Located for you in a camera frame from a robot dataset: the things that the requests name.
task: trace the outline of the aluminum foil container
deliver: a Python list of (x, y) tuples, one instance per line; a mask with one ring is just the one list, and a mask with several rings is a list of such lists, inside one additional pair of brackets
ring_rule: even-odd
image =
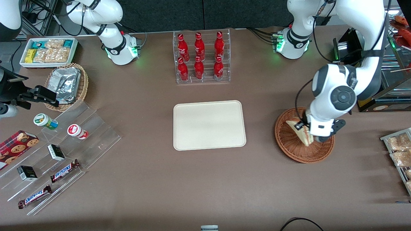
[(51, 73), (47, 88), (54, 91), (60, 104), (76, 101), (81, 72), (75, 67), (56, 69)]

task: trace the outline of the small black box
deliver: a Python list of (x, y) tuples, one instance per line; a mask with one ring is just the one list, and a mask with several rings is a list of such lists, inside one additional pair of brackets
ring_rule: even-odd
[(50, 144), (48, 147), (48, 152), (51, 155), (51, 158), (57, 160), (57, 161), (63, 161), (64, 160), (64, 155), (63, 152), (61, 151), (61, 148), (57, 145)]
[(25, 180), (25, 181), (37, 180), (37, 175), (34, 172), (33, 167), (21, 165), (17, 168), (17, 171), (20, 174), (20, 177), (22, 180)]

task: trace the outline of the clear acrylic display stand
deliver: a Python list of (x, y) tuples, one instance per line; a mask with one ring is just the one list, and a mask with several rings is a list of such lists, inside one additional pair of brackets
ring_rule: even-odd
[[(220, 81), (216, 81), (214, 79), (214, 64), (215, 64), (215, 57), (214, 57), (214, 43), (217, 39), (217, 32), (223, 32), (223, 40), (224, 40), (224, 59), (222, 63), (224, 65), (223, 69), (223, 77)], [(195, 77), (194, 72), (194, 63), (196, 62), (196, 51), (194, 49), (194, 42), (196, 41), (196, 33), (200, 32), (202, 40), (204, 41), (205, 45), (205, 57), (206, 59), (203, 61), (204, 64), (204, 77), (202, 80), (198, 80)], [(180, 53), (178, 52), (178, 34), (184, 35), (184, 40), (188, 46), (188, 53), (190, 54), (190, 61), (186, 63), (188, 68), (188, 77), (189, 80), (187, 82), (182, 82), (180, 79), (180, 75), (178, 74), (178, 62), (177, 59), (180, 57)], [(180, 84), (190, 84), (190, 83), (220, 83), (220, 82), (229, 82), (231, 80), (231, 40), (230, 40), (230, 30), (223, 29), (223, 30), (198, 30), (198, 31), (177, 31), (173, 33), (173, 51), (174, 51), (174, 64), (175, 64), (175, 76), (177, 79), (177, 83)]]
[[(68, 110), (60, 114), (56, 120), (58, 127), (55, 130), (43, 128), (38, 135), (40, 142), (20, 156), (11, 165), (3, 169), (0, 174), (0, 193), (6, 195), (8, 201), (17, 205), (34, 193), (42, 190), (47, 185), (51, 186), (53, 193), (45, 195), (22, 209), (27, 215), (35, 215), (48, 203), (54, 200), (72, 183), (78, 180), (104, 153), (120, 140), (120, 136), (107, 125), (86, 103), (73, 104)], [(80, 140), (67, 134), (67, 128), (71, 124), (78, 124), (88, 131), (88, 138)], [(56, 161), (51, 158), (47, 146), (50, 144), (60, 146), (65, 155), (65, 160)], [(51, 182), (53, 176), (59, 170), (78, 160), (81, 166), (76, 167), (62, 179)], [(17, 167), (20, 165), (32, 166), (38, 179), (33, 182), (22, 181)]]

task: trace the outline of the small cylindrical container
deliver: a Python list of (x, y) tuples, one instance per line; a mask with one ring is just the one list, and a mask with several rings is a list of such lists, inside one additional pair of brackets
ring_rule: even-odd
[(77, 124), (72, 124), (67, 128), (67, 133), (70, 136), (74, 136), (79, 138), (80, 140), (84, 140), (85, 138), (88, 137), (88, 132), (84, 129), (82, 129), (80, 126)]
[(47, 127), (50, 130), (54, 130), (58, 126), (58, 122), (56, 120), (53, 120), (52, 118), (50, 118), (50, 116), (44, 113), (36, 115), (33, 119), (33, 122), (37, 126)]
[(220, 81), (223, 78), (224, 65), (221, 62), (221, 56), (216, 58), (216, 63), (214, 64), (214, 79)]

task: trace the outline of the gray wall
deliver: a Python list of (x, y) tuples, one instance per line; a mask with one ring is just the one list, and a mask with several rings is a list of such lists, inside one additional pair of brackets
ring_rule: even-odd
[(263, 28), (292, 20), (286, 0), (117, 1), (124, 12), (121, 23), (139, 32)]

